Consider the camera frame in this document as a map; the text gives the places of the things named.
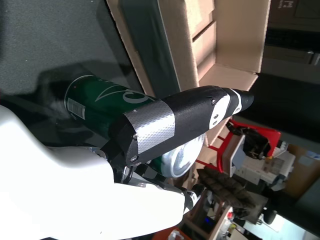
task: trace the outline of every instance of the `cardboard flap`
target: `cardboard flap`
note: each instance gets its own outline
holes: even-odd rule
[[[252,72],[215,64],[200,80],[200,86],[214,85],[221,88],[248,91],[258,76]]]
[[[270,0],[215,1],[218,64],[260,72],[269,7]]]
[[[184,0],[158,0],[162,22],[181,91],[198,87],[187,6]]]
[[[185,0],[185,3],[188,25],[193,38],[213,20],[211,13],[215,9],[214,0]]]
[[[216,63],[216,23],[212,23],[193,43],[198,77],[201,79]]]

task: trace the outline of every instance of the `barcode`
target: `barcode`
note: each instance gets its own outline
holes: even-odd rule
[[[71,98],[68,98],[66,106],[71,113],[77,115],[78,117],[82,118],[83,120],[86,120],[86,118],[85,118],[86,107],[85,106],[76,102],[75,100],[72,100]]]

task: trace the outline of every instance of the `green can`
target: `green can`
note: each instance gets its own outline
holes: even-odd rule
[[[69,114],[95,133],[109,139],[110,124],[123,113],[154,102],[154,97],[141,92],[85,75],[74,80],[68,87],[64,105]],[[168,178],[184,175],[200,153],[205,135],[201,135],[166,154],[153,159],[149,164]]]
[[[109,126],[114,120],[125,112],[154,101],[155,98],[141,92],[85,75],[70,84],[64,105],[73,118],[109,139]]]

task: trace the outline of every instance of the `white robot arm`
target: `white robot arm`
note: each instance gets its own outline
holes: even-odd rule
[[[137,178],[114,183],[89,149],[45,147],[0,105],[0,239],[125,239],[178,224],[185,196]]]

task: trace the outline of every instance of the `can lid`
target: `can lid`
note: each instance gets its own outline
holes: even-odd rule
[[[202,134],[162,155],[162,175],[167,178],[179,178],[183,176],[195,163],[204,140],[205,134]]]

